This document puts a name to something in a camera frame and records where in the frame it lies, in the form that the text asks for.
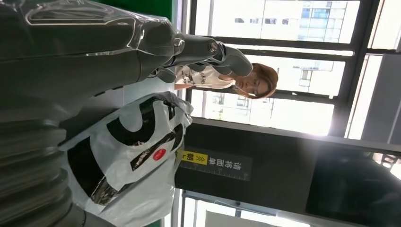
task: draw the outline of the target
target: white plastic bag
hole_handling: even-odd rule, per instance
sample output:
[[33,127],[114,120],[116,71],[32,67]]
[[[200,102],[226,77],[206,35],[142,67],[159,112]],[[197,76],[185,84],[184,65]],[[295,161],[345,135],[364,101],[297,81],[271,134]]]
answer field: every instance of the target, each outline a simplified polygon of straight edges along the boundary
[[191,112],[191,105],[171,92],[151,94],[63,144],[73,201],[117,226],[164,217]]

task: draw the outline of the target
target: white t-shirt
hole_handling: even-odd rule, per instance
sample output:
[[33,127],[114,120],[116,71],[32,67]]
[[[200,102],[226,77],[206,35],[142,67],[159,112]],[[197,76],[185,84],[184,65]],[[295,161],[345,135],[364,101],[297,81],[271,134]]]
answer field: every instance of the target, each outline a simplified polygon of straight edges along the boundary
[[220,73],[213,67],[207,66],[203,71],[196,72],[188,66],[178,67],[175,71],[176,84],[193,84],[196,87],[223,89],[235,84],[235,80],[219,79]]

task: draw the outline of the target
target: wall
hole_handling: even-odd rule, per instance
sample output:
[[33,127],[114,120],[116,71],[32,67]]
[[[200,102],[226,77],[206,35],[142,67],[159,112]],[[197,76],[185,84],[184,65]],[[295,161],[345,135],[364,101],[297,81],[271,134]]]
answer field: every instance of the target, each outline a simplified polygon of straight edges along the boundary
[[401,55],[385,54],[362,132],[362,140],[401,145]]

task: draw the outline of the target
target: yellow warning sign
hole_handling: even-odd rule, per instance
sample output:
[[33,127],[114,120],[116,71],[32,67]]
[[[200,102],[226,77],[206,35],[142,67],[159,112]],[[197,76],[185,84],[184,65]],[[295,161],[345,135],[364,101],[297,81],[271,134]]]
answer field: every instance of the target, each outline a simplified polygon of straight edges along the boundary
[[181,160],[207,166],[208,155],[195,153],[192,151],[184,151],[181,155]]

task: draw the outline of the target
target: robotic hand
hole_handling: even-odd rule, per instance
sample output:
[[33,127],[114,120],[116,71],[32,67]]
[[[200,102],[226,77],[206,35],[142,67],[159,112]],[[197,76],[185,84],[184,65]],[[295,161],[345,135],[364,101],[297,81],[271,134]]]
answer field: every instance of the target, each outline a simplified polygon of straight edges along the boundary
[[252,64],[235,48],[207,37],[184,35],[184,39],[184,50],[174,57],[171,66],[188,65],[195,71],[202,71],[210,65],[223,75],[233,72],[243,77],[252,71]]
[[218,53],[213,57],[196,64],[189,65],[195,71],[203,70],[211,65],[217,72],[228,75],[231,72],[238,76],[246,77],[252,71],[252,64],[239,50],[217,43]]

